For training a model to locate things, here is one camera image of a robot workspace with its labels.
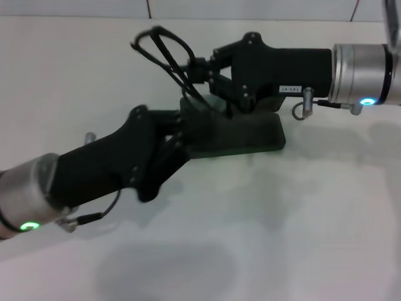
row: white surface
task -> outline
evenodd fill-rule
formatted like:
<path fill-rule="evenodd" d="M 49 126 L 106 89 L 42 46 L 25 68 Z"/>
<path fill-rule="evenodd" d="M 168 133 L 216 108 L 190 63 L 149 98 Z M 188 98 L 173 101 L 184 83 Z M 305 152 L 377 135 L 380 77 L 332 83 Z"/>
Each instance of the white surface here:
<path fill-rule="evenodd" d="M 149 0 L 153 18 L 349 21 L 357 0 Z"/>
<path fill-rule="evenodd" d="M 382 0 L 360 0 L 354 21 L 383 21 Z"/>
<path fill-rule="evenodd" d="M 277 47 L 385 40 L 374 23 L 162 24 L 200 56 L 251 30 Z M 0 18 L 0 166 L 110 134 L 141 103 L 177 108 L 175 83 L 128 43 L 150 25 Z M 400 300 L 401 108 L 318 107 L 296 122 L 293 104 L 282 153 L 192 161 L 151 203 L 125 190 L 73 235 L 48 225 L 2 242 L 1 300 Z"/>
<path fill-rule="evenodd" d="M 146 0 L 0 0 L 0 15 L 148 18 Z"/>

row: sticker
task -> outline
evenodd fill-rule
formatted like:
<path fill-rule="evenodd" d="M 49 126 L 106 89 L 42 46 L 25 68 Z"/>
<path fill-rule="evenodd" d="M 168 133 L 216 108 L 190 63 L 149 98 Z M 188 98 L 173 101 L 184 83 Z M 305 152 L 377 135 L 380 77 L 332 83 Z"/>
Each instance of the sticker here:
<path fill-rule="evenodd" d="M 302 86 L 280 86 L 279 93 L 302 93 Z"/>

